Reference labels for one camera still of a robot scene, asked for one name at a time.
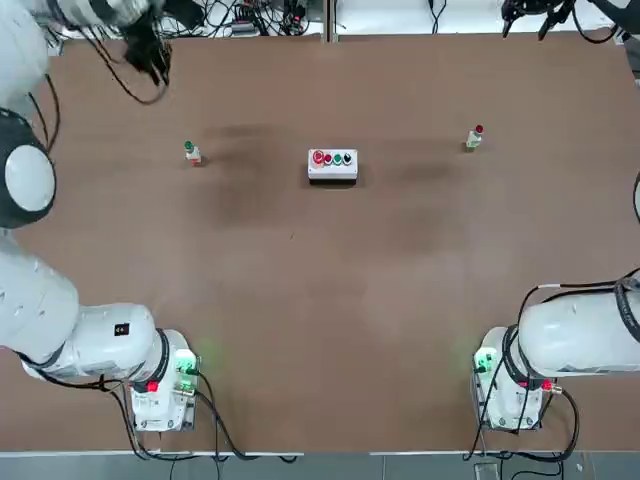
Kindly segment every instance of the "robotic arm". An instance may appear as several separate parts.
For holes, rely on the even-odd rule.
[[[68,279],[15,242],[11,230],[47,215],[56,194],[47,149],[19,112],[48,66],[43,19],[69,28],[117,26],[128,42],[129,62],[152,78],[158,72],[154,80],[166,83],[170,50],[151,21],[167,8],[185,22],[200,21],[193,5],[191,0],[0,1],[0,63],[10,66],[0,75],[0,346],[16,352],[37,378],[105,375],[127,382],[139,430],[193,425],[197,358],[179,332],[156,329],[142,305],[80,305]]]
[[[552,378],[640,371],[639,317],[640,281],[629,275],[571,288],[524,310],[519,324],[489,330],[474,356],[489,426],[537,428]]]
[[[590,1],[625,32],[630,35],[640,34],[640,0]],[[569,18],[574,11],[575,3],[576,0],[504,0],[502,36],[509,35],[511,26],[517,19],[525,15],[546,14],[547,18],[538,32],[538,39],[543,40],[549,30]]]

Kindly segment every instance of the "wire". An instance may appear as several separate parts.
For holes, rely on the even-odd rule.
[[[122,89],[125,91],[125,93],[127,95],[129,95],[131,98],[133,98],[136,102],[140,103],[141,105],[153,105],[154,103],[157,103],[160,100],[162,100],[162,98],[164,97],[165,93],[167,93],[167,85],[165,83],[162,84],[162,87],[160,88],[160,91],[158,92],[158,94],[155,97],[151,98],[150,100],[141,99],[140,97],[135,95],[131,90],[129,90],[129,87],[127,87],[126,84],[120,79],[120,77],[118,76],[116,71],[111,66],[111,62],[105,56],[105,54],[100,50],[98,45],[96,43],[94,43],[94,41],[84,31],[79,30],[79,32],[84,37],[84,39],[87,42],[89,42],[89,44],[93,47],[93,49],[96,51],[98,56],[102,59],[103,63],[105,64],[105,66],[107,67],[109,72],[111,73],[111,76],[114,78],[114,80],[116,82],[118,82],[120,87],[122,87]]]
[[[611,40],[613,38],[613,36],[616,34],[616,32],[618,31],[618,25],[614,24],[611,27],[611,30],[609,31],[609,34],[604,37],[604,38],[591,38],[589,37],[584,30],[582,29],[582,26],[580,25],[580,22],[578,21],[578,15],[576,14],[576,7],[574,5],[574,7],[571,9],[571,15],[573,16],[573,21],[576,24],[576,29],[578,30],[578,33],[580,34],[580,36],[582,38],[584,38],[587,42],[589,43],[593,43],[594,45],[600,45],[602,43],[606,43],[609,40]]]
[[[503,470],[504,470],[504,459],[500,459],[500,480],[503,479]],[[525,475],[525,474],[529,474],[529,475],[537,475],[540,477],[558,477],[560,476],[560,478],[564,479],[564,461],[559,461],[557,462],[558,464],[558,471],[557,472],[553,472],[553,473],[547,473],[547,472],[536,472],[533,470],[521,470],[519,472],[514,473],[511,476],[511,480],[514,480],[516,478],[518,478],[518,476],[520,475]]]
[[[53,126],[53,134],[51,135],[51,141],[47,142],[47,153],[51,154],[51,150],[56,144],[58,140],[58,135],[60,134],[60,125],[62,124],[62,116],[60,115],[60,99],[58,98],[58,92],[56,91],[56,87],[53,84],[53,80],[51,80],[51,76],[47,73],[44,76],[47,84],[49,85],[49,90],[51,91],[51,98],[53,99],[53,108],[55,110],[56,120]]]
[[[216,409],[213,401],[209,400],[209,398],[207,398],[206,395],[204,395],[202,392],[198,390],[196,390],[196,397],[200,399],[205,404],[205,406],[211,411],[211,414],[213,415],[213,418],[214,418],[214,422],[217,422],[218,425],[220,425],[220,429],[222,430],[222,433],[225,436],[225,439],[227,440],[229,447],[231,447],[231,451],[234,453],[236,457],[238,457],[240,460],[245,460],[245,461],[256,460],[257,458],[260,458],[254,455],[247,455],[241,452],[240,450],[238,450],[235,443],[233,443],[233,440],[231,439],[231,435],[229,435],[229,430],[227,430],[227,426],[225,425],[224,421],[220,417],[220,414],[218,413],[218,410]]]
[[[33,104],[33,107],[36,109],[36,113],[38,114],[38,118],[40,119],[40,125],[42,125],[42,133],[44,134],[44,141],[47,150],[49,149],[49,129],[47,128],[47,122],[44,120],[44,115],[42,114],[42,110],[40,110],[40,105],[38,105],[38,101],[33,96],[32,93],[29,93],[29,100]]]
[[[522,402],[522,411],[520,412],[520,418],[518,419],[518,426],[515,434],[520,434],[520,426],[522,425],[522,419],[524,418],[524,412],[527,409],[527,402],[529,401],[529,388],[531,386],[531,374],[527,372],[527,386],[524,391],[524,402]]]
[[[431,34],[435,35],[436,33],[438,33],[438,29],[440,28],[440,24],[439,24],[440,16],[442,15],[442,12],[444,12],[444,9],[447,8],[447,0],[444,0],[442,7],[440,8],[440,11],[437,14],[433,10],[433,0],[428,0],[428,3],[429,3],[429,10],[431,11],[431,16],[433,17],[433,26],[431,27]]]
[[[173,479],[173,469],[176,467],[176,461],[174,460],[171,463],[171,470],[169,470],[169,480]]]

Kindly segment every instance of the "brown tabletop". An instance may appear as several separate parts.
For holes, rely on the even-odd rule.
[[[57,205],[19,241],[84,304],[146,304],[184,332],[242,449],[467,449],[484,333],[514,323],[537,283],[638,262],[640,94],[613,45],[182,40],[171,88],[148,108],[84,45],[52,76]],[[463,153],[477,123],[485,141]],[[185,164],[185,140],[206,166]],[[310,188],[314,147],[358,149],[358,185]],[[128,448],[110,399],[0,360],[1,450]],[[640,448],[640,377],[562,384],[580,405],[579,448]],[[163,448],[213,450],[204,411],[197,428]],[[542,432],[489,446],[562,449],[569,428],[558,400]]]

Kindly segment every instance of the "gray floor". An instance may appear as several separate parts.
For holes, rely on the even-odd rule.
[[[230,459],[221,468],[224,480],[473,480],[474,466],[491,463],[474,458],[463,462],[461,455],[369,456],[365,454],[306,455],[293,465],[278,458],[251,462]],[[505,462],[503,478],[520,470],[557,471],[555,465],[541,466],[523,459]],[[2,480],[169,480],[171,463],[143,462],[133,456],[99,455],[76,457],[0,458]],[[565,462],[565,479],[637,479],[640,477],[640,453],[578,453]],[[530,474],[518,480],[541,478]],[[210,458],[177,463],[172,480],[216,480]]]

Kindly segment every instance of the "small bottle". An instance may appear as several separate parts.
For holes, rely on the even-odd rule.
[[[184,142],[185,154],[184,157],[191,162],[191,165],[200,165],[202,163],[202,157],[200,156],[200,149],[196,147],[192,142]]]
[[[482,125],[476,125],[475,130],[469,131],[469,136],[467,137],[467,151],[473,152],[478,146],[480,142],[482,142],[482,133],[484,132],[484,127]]]

